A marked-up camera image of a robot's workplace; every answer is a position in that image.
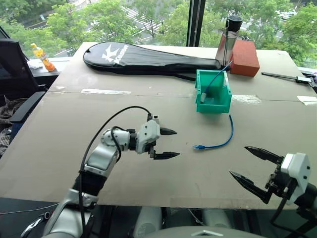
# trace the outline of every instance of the plaid cloth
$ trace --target plaid cloth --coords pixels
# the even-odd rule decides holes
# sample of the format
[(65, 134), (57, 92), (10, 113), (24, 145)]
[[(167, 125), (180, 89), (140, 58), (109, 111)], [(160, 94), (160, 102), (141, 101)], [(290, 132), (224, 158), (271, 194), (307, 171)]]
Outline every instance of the plaid cloth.
[(4, 97), (5, 105), (0, 107), (0, 158), (4, 154), (5, 150), (9, 146), (10, 142), (10, 127), (12, 123), (10, 122), (11, 116), (16, 110), (27, 100), (27, 98), (19, 98), (10, 101), (8, 98)]

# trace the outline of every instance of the green plastic bin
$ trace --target green plastic bin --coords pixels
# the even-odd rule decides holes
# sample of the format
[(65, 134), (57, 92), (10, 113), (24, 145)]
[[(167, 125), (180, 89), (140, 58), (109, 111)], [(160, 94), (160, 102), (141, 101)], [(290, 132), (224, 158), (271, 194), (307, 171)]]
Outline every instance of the green plastic bin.
[(195, 88), (197, 88), (196, 104), (197, 110), (201, 113), (228, 113), (231, 103), (231, 90), (227, 77), (227, 72), (222, 72), (212, 82), (204, 102), (201, 102), (202, 93), (219, 70), (197, 70)]

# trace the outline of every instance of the chair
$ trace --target chair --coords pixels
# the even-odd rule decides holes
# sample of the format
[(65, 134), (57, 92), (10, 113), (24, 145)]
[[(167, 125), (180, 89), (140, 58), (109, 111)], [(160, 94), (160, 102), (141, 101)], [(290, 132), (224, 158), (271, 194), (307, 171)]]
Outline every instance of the chair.
[(18, 40), (0, 39), (0, 99), (28, 98), (10, 119), (13, 123), (10, 142), (46, 90), (45, 85), (35, 81)]

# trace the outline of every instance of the red sponge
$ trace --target red sponge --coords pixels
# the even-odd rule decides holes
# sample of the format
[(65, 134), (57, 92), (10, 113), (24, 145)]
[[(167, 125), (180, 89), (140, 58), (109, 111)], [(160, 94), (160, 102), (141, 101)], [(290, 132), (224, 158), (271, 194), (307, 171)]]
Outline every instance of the red sponge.
[(244, 76), (255, 76), (260, 65), (256, 46), (253, 41), (237, 40), (232, 50), (230, 73)]

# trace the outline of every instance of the black bottle cap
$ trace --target black bottle cap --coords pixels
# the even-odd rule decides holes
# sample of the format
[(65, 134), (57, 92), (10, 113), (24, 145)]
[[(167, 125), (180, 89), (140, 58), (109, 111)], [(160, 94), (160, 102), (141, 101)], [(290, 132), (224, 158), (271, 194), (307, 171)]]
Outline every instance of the black bottle cap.
[(229, 16), (229, 26), (228, 22), (226, 23), (226, 27), (228, 27), (228, 31), (237, 32), (240, 30), (242, 25), (242, 18), (240, 16)]

